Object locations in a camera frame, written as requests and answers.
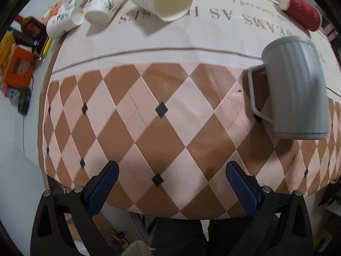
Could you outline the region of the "black round lid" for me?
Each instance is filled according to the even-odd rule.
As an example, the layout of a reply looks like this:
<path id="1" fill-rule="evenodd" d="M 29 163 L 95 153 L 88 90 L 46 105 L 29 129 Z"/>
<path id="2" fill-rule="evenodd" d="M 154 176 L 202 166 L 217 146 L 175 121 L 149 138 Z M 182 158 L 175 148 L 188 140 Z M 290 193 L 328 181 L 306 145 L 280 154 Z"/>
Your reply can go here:
<path id="1" fill-rule="evenodd" d="M 19 100 L 18 100 L 18 112 L 22 116 L 27 115 L 30 100 L 31 100 L 31 89 L 21 90 Z"/>

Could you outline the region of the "red ribbed paper cup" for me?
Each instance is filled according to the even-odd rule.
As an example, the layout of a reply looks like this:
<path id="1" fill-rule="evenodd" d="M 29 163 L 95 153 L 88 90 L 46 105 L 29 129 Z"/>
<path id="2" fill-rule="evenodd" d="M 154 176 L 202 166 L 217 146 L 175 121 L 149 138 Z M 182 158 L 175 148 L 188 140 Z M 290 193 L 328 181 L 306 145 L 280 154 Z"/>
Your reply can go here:
<path id="1" fill-rule="evenodd" d="M 322 24 L 320 11 L 303 0 L 278 0 L 278 5 L 309 31 L 317 31 Z"/>

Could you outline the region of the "grey ribbed plastic mug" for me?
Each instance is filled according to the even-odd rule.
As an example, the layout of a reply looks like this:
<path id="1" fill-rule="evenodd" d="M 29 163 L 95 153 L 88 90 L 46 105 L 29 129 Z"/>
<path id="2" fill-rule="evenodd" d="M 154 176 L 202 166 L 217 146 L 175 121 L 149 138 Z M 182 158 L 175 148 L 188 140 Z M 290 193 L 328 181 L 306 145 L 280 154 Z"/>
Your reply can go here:
<path id="1" fill-rule="evenodd" d="M 301 36 L 286 36 L 269 43 L 262 64 L 247 71 L 251 110 L 272 125 L 282 139 L 320 140 L 329 132 L 326 83 L 314 43 Z M 265 72 L 272 117 L 256 108 L 253 75 Z"/>

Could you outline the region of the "small white cup red seal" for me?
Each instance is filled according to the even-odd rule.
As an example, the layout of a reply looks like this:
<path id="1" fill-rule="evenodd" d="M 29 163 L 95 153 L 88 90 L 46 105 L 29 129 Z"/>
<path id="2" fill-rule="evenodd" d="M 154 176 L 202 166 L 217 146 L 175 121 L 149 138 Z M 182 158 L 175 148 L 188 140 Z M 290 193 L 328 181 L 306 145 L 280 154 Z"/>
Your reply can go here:
<path id="1" fill-rule="evenodd" d="M 57 39 L 63 34 L 80 26 L 84 21 L 84 12 L 81 7 L 74 7 L 53 16 L 47 23 L 46 32 L 48 37 Z"/>

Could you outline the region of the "orange cardboard box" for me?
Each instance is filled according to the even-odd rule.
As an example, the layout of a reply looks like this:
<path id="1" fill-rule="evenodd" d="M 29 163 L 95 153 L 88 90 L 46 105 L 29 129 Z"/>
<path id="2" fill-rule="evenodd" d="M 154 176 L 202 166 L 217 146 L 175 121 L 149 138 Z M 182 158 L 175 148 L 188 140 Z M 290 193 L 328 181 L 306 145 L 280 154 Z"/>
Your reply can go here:
<path id="1" fill-rule="evenodd" d="M 9 57 L 2 81 L 17 89 L 29 87 L 37 56 L 21 45 L 15 45 Z"/>

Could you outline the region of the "yellow pen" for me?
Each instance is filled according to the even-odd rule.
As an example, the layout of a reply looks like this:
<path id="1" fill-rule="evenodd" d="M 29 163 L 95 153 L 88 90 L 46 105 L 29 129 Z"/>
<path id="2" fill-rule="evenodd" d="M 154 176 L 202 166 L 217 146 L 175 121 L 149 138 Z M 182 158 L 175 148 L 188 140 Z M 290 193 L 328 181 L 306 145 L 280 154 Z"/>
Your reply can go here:
<path id="1" fill-rule="evenodd" d="M 50 37 L 48 37 L 45 41 L 45 44 L 43 45 L 42 51 L 39 55 L 39 61 L 44 60 L 44 58 L 47 55 L 47 52 L 49 51 L 49 47 L 51 45 L 51 41 L 52 39 Z"/>

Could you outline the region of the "white cup with bamboo print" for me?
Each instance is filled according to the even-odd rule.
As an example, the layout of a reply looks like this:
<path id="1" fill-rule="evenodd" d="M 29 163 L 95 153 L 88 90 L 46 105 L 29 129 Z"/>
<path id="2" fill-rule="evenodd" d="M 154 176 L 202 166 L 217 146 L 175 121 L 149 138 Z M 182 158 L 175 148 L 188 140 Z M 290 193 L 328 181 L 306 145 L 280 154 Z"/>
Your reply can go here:
<path id="1" fill-rule="evenodd" d="M 125 0 L 89 0 L 84 7 L 84 16 L 93 24 L 108 24 Z"/>

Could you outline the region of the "checkered pink brown tablecloth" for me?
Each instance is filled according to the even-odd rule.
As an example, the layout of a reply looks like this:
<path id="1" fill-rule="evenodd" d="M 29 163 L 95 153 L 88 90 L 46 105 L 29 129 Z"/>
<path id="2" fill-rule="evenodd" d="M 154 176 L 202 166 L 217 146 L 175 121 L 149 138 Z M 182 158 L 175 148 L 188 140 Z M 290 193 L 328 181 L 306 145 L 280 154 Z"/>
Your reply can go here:
<path id="1" fill-rule="evenodd" d="M 230 160 L 278 192 L 315 193 L 340 176 L 340 69 L 321 31 L 277 0 L 194 0 L 164 23 L 126 2 L 110 24 L 84 21 L 62 38 L 40 95 L 38 164 L 65 187 L 109 160 L 107 203 L 141 214 L 213 219 L 242 213 L 225 178 Z M 284 36 L 308 36 L 327 80 L 329 133 L 284 140 L 251 111 L 246 70 Z"/>

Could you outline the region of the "crumpled white orange wrapper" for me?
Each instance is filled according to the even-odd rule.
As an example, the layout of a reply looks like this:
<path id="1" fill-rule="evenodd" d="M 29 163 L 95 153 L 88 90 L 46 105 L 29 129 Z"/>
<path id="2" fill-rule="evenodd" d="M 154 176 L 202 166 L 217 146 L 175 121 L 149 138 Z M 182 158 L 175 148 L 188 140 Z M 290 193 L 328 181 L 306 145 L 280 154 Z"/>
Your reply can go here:
<path id="1" fill-rule="evenodd" d="M 44 14 L 41 22 L 46 25 L 48 21 L 53 17 L 65 11 L 68 11 L 75 7 L 75 0 L 70 0 L 69 2 L 59 1 L 54 6 L 48 8 L 47 12 Z"/>

